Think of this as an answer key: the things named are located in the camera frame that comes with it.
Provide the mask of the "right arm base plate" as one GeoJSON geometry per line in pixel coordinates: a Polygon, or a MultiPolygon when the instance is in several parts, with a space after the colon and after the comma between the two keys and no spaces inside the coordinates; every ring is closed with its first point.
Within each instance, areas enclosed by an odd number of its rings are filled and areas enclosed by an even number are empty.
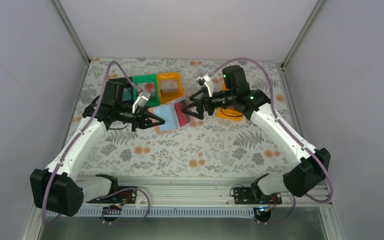
{"type": "Polygon", "coordinates": [[[264,195],[260,190],[251,187],[236,186],[231,194],[236,205],[281,205],[283,203],[280,193],[264,195]]]}

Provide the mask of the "red card in holder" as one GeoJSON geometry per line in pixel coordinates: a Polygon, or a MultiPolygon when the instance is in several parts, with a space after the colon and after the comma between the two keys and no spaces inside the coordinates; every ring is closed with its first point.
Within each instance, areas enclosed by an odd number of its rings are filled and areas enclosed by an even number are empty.
{"type": "Polygon", "coordinates": [[[187,106],[187,100],[185,98],[179,99],[174,103],[174,109],[177,117],[179,127],[183,127],[191,122],[191,117],[183,113],[182,109],[187,106]]]}

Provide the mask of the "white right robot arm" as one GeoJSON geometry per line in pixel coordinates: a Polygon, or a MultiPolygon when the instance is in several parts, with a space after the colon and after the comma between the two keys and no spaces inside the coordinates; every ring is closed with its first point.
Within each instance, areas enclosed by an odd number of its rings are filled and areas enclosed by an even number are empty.
{"type": "Polygon", "coordinates": [[[280,148],[292,169],[286,173],[266,174],[256,185],[264,195],[290,192],[302,197],[326,179],[331,154],[303,139],[276,111],[270,98],[259,89],[252,90],[244,69],[231,65],[222,69],[226,89],[215,91],[208,75],[198,77],[201,89],[182,108],[186,115],[202,120],[204,113],[213,115],[216,109],[232,107],[247,120],[260,127],[280,148]]]}

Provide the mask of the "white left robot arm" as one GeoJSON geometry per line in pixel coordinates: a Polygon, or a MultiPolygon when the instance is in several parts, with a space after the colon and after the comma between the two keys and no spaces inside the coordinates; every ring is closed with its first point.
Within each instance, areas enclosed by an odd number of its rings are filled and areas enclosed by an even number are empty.
{"type": "Polygon", "coordinates": [[[140,93],[135,101],[123,101],[126,83],[121,78],[107,81],[101,95],[84,109],[77,130],[61,152],[47,167],[31,173],[29,180],[37,208],[72,217],[83,203],[114,193],[119,186],[116,177],[97,174],[87,180],[78,179],[92,148],[114,122],[130,124],[132,131],[165,123],[146,106],[149,93],[140,93]]]}

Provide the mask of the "red white card stack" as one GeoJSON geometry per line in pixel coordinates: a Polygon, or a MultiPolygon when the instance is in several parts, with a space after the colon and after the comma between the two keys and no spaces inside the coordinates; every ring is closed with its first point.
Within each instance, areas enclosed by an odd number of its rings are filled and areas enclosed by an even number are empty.
{"type": "Polygon", "coordinates": [[[150,82],[140,82],[138,86],[143,90],[150,94],[150,97],[153,98],[156,96],[155,83],[150,82]]]}

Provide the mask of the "black storage bin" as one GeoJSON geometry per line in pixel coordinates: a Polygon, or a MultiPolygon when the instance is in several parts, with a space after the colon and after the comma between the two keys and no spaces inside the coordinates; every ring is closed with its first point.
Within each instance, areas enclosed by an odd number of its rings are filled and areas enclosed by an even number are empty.
{"type": "Polygon", "coordinates": [[[119,102],[122,103],[133,103],[133,86],[130,84],[129,80],[125,77],[123,78],[114,78],[110,81],[115,82],[118,86],[120,86],[122,90],[122,96],[118,98],[119,102]]]}

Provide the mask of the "aluminium mounting rail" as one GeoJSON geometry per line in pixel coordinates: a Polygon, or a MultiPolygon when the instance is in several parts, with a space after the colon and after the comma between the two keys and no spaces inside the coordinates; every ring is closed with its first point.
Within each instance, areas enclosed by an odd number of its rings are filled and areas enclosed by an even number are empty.
{"type": "Polygon", "coordinates": [[[245,218],[253,219],[264,212],[289,212],[292,207],[314,207],[326,217],[331,203],[317,203],[306,196],[293,197],[280,192],[282,204],[235,204],[234,187],[251,187],[252,177],[139,177],[119,176],[119,186],[136,187],[134,204],[83,203],[73,217],[105,218],[245,218]]]}

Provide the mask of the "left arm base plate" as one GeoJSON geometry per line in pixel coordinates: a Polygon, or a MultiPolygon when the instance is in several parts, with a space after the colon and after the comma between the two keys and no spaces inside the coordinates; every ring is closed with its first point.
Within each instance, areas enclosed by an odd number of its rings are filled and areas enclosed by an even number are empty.
{"type": "Polygon", "coordinates": [[[116,190],[111,190],[110,197],[95,198],[87,201],[88,204],[134,204],[136,202],[137,188],[134,186],[118,186],[116,190]]]}

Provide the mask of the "white floral card stack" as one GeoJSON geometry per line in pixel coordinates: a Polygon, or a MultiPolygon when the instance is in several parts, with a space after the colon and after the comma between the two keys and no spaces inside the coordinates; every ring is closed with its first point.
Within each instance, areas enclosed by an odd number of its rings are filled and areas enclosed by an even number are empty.
{"type": "Polygon", "coordinates": [[[175,93],[179,90],[177,79],[162,79],[159,81],[159,89],[162,93],[175,93]]]}

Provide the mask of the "floral tablecloth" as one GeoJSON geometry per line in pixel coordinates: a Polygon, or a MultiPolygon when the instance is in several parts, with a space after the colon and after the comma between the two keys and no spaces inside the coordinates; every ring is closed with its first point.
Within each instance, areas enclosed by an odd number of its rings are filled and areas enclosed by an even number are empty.
{"type": "MultiPolygon", "coordinates": [[[[213,72],[224,60],[109,58],[91,60],[81,89],[69,135],[73,135],[85,107],[102,89],[108,63],[118,61],[130,76],[179,72],[184,92],[199,89],[194,79],[213,72]]],[[[246,74],[251,89],[270,95],[263,72],[248,61],[234,62],[246,74]]],[[[274,105],[290,124],[277,64],[259,61],[273,83],[274,105]]],[[[80,175],[108,174],[140,177],[259,177],[266,173],[283,173],[292,163],[278,144],[258,126],[244,117],[240,121],[205,116],[192,118],[186,126],[157,134],[155,128],[131,131],[108,131],[91,149],[80,168],[80,175]]]]}

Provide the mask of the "green storage bin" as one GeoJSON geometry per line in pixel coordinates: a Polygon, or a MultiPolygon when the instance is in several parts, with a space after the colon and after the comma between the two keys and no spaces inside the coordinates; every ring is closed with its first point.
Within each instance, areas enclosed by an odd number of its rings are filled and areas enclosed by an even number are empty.
{"type": "Polygon", "coordinates": [[[146,106],[152,108],[160,105],[156,74],[134,76],[133,82],[142,90],[150,93],[146,106]]]}

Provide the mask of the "orange storage bin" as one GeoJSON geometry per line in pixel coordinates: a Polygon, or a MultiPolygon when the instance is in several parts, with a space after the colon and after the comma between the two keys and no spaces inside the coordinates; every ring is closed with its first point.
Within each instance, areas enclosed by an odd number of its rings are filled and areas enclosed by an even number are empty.
{"type": "Polygon", "coordinates": [[[217,108],[216,117],[239,122],[242,119],[243,114],[234,110],[232,107],[217,108]]]}

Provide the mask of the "yellow storage bin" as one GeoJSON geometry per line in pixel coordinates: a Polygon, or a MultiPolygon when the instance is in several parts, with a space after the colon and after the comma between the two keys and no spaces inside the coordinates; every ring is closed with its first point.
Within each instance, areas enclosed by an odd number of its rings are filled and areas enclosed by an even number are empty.
{"type": "Polygon", "coordinates": [[[182,79],[177,71],[157,73],[156,82],[160,104],[167,104],[184,95],[182,79]]]}

